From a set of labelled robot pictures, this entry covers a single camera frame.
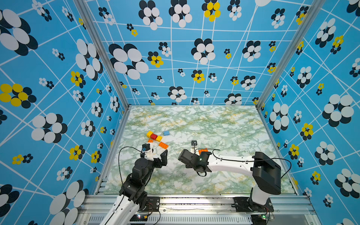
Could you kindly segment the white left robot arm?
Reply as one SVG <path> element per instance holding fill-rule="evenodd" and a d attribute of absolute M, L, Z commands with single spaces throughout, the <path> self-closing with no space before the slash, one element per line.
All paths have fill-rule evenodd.
<path fill-rule="evenodd" d="M 164 150 L 160 157 L 154 158 L 153 144 L 142 145 L 140 158 L 137 159 L 125 181 L 110 211 L 100 224 L 102 225 L 127 225 L 139 210 L 146 208 L 148 194 L 145 187 L 149 183 L 154 169 L 167 165 L 168 150 Z"/>

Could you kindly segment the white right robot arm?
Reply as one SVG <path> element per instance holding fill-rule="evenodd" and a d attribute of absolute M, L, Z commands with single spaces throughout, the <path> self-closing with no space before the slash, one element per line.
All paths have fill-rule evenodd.
<path fill-rule="evenodd" d="M 233 207 L 239 212 L 274 212 L 271 196 L 281 194 L 281 166 L 275 158 L 256 151 L 253 156 L 224 156 L 220 149 L 194 148 L 194 152 L 183 149 L 178 160 L 199 176 L 208 173 L 229 172 L 251 177 L 256 184 L 251 188 L 249 198 L 235 200 Z"/>

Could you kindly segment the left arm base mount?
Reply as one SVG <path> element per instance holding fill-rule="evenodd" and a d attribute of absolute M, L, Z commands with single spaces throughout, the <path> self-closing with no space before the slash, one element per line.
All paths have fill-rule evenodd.
<path fill-rule="evenodd" d="M 159 212 L 160 197 L 142 197 L 136 201 L 140 212 Z"/>

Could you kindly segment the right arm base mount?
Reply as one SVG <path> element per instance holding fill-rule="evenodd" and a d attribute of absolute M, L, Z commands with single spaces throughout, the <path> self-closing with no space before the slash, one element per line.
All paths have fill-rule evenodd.
<path fill-rule="evenodd" d="M 265 205 L 252 202 L 250 197 L 234 197 L 233 200 L 231 207 L 235 208 L 236 212 L 274 212 L 270 198 Z"/>

